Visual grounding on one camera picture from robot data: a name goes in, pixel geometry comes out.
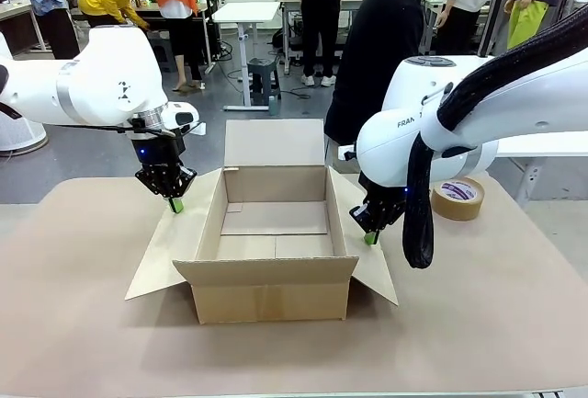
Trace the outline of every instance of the black cable sleeve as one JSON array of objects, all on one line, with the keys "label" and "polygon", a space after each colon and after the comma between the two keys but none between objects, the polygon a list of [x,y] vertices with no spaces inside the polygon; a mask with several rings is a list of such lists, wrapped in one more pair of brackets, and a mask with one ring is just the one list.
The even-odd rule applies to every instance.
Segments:
[{"label": "black cable sleeve", "polygon": [[[439,122],[453,131],[490,93],[587,46],[588,7],[584,7],[468,75],[439,107]],[[434,230],[429,185],[434,153],[419,134],[409,157],[402,231],[404,255],[411,267],[426,268],[433,261]]]}]

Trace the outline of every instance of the hand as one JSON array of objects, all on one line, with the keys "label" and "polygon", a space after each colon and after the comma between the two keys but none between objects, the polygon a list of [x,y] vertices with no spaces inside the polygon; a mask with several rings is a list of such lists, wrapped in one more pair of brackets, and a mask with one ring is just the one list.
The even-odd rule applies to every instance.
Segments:
[{"label": "hand", "polygon": [[511,15],[511,13],[513,12],[514,5],[515,5],[515,0],[506,0],[506,3],[504,4],[504,13]]},{"label": "hand", "polygon": [[531,6],[531,3],[533,3],[533,0],[518,0],[518,6],[522,9],[527,9],[529,6]]},{"label": "hand", "polygon": [[447,12],[447,9],[446,9],[437,16],[437,22],[435,23],[436,27],[442,28],[445,25],[445,23],[447,22],[448,18],[449,18],[449,12]]}]

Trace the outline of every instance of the black stool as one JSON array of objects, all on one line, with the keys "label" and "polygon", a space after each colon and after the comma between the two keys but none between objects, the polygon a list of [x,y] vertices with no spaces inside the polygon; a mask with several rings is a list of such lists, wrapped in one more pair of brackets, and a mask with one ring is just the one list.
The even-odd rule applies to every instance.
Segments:
[{"label": "black stool", "polygon": [[269,97],[282,98],[275,61],[253,58],[247,63],[247,67],[254,77],[254,81],[251,84],[251,98],[254,102],[261,100],[262,106],[269,106]]},{"label": "black stool", "polygon": [[150,32],[147,34],[147,40],[151,44],[155,59],[159,64],[159,68],[165,72],[177,72],[177,65],[175,65],[175,57],[172,52],[172,43],[161,37],[159,32]]}]

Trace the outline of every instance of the person in black clothes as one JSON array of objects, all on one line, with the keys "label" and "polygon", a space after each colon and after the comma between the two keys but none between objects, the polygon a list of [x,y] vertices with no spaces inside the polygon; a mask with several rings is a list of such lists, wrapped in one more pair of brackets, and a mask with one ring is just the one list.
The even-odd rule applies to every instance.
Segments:
[{"label": "person in black clothes", "polygon": [[322,40],[322,80],[321,85],[334,85],[333,75],[334,46],[339,30],[339,11],[341,0],[300,0],[302,2],[302,45],[304,51],[304,74],[302,83],[314,86],[314,63],[319,45],[319,34]]},{"label": "person in black clothes", "polygon": [[396,68],[418,54],[423,29],[421,0],[363,1],[347,38],[324,125],[327,162],[337,171],[359,172],[356,160],[337,159],[337,148],[354,143],[362,126],[381,111]]}]

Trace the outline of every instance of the robotic arm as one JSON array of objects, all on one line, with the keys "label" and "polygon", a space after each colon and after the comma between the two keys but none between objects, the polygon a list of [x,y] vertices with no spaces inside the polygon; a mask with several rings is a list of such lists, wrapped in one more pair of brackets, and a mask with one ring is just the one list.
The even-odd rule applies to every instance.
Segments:
[{"label": "robotic arm", "polygon": [[183,137],[203,135],[206,126],[188,103],[168,101],[153,50],[138,28],[94,28],[71,61],[0,56],[0,111],[13,119],[126,133],[141,163],[135,176],[174,212],[182,210],[181,198],[196,176],[179,158]]},{"label": "robotic arm", "polygon": [[430,182],[486,169],[505,137],[588,130],[588,107],[578,99],[588,74],[586,47],[583,8],[499,58],[403,62],[354,148],[367,196],[350,214],[367,241],[375,243],[405,213],[404,254],[411,266],[428,267]]}]

